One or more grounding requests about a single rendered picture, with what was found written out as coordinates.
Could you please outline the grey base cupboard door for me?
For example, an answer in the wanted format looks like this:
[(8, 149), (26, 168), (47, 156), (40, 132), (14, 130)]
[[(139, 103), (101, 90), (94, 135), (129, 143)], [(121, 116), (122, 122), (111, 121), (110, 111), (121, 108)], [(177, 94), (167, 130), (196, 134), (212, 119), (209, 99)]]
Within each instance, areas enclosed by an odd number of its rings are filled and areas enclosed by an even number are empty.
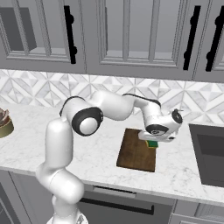
[(53, 216), (52, 196), (34, 172), (0, 168), (0, 224), (46, 224)]
[(224, 206), (178, 200), (168, 224), (224, 224)]

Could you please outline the green and yellow sponge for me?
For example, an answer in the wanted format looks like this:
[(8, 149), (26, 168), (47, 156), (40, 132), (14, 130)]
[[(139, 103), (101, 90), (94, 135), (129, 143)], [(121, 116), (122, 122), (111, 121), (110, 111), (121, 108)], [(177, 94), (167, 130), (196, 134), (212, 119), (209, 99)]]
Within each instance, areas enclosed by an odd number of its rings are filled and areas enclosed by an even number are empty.
[(158, 147), (158, 142), (156, 141), (150, 141), (150, 140), (145, 140), (146, 145), (148, 148), (157, 148)]

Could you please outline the brown wooden cutting board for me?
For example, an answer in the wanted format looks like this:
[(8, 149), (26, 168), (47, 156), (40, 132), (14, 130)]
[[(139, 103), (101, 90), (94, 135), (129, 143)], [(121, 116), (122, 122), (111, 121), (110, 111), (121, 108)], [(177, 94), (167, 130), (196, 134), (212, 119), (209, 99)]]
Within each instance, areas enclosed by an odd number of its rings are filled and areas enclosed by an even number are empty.
[(139, 129), (126, 129), (116, 165), (122, 168), (154, 172), (156, 168), (156, 147), (138, 138)]

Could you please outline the grey dishwasher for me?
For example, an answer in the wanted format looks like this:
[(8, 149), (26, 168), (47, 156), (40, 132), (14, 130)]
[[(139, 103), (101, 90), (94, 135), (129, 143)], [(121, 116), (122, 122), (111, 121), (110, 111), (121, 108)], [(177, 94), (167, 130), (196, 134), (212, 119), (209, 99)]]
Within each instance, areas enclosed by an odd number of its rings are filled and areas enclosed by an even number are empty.
[(83, 198), (151, 209), (154, 215), (79, 202), (88, 224), (168, 224), (174, 199), (99, 185), (85, 185)]

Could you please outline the dark grey sink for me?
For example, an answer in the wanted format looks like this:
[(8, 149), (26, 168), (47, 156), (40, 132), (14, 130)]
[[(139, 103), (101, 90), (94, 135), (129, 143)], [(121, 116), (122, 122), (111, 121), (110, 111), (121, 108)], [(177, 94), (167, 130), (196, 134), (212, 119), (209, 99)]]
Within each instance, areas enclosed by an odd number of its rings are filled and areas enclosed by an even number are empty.
[(224, 188), (224, 127), (189, 123), (201, 183)]

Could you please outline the wide grey wall cupboard door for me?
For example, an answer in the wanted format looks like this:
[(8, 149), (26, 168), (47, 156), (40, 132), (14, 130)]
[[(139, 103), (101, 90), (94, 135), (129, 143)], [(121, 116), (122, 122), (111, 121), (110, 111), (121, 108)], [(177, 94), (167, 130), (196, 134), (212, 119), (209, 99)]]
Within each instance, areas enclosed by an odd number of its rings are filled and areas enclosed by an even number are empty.
[(80, 0), (87, 72), (189, 81), (183, 69), (196, 0)]

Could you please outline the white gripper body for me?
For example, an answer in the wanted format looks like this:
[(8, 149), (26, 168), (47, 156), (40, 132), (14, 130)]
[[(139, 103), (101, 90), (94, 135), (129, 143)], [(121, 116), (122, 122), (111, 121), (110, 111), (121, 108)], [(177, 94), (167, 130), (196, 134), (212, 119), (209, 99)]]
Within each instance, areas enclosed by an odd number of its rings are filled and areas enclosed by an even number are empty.
[(138, 138), (140, 140), (169, 143), (169, 142), (173, 141), (176, 138), (176, 133), (173, 132), (171, 134), (164, 134), (162, 136), (153, 136), (149, 132), (141, 130), (138, 133)]

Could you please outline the olive bowl with brown contents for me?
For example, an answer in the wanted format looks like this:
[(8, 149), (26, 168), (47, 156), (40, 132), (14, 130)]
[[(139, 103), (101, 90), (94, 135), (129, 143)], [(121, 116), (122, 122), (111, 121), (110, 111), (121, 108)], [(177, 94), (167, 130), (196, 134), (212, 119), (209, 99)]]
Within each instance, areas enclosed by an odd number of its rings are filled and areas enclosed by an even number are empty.
[(0, 108), (0, 138), (7, 137), (13, 130), (14, 126), (9, 116), (9, 110)]

